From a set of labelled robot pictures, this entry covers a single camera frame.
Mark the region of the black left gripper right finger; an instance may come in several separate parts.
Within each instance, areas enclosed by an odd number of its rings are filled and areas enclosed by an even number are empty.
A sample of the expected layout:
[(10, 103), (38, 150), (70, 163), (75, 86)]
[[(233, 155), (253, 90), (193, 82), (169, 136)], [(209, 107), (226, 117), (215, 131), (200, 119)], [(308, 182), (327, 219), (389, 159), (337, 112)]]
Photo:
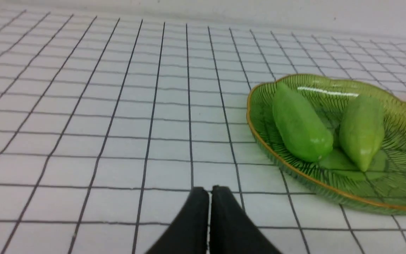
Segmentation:
[(211, 191), (211, 254), (280, 254), (249, 219), (227, 186)]

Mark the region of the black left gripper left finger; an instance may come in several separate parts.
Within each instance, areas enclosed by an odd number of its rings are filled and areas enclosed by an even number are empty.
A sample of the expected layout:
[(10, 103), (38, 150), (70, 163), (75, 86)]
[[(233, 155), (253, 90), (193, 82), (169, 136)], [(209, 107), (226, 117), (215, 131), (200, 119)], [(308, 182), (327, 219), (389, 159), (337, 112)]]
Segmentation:
[(147, 254), (206, 254), (209, 194), (193, 187), (172, 223)]

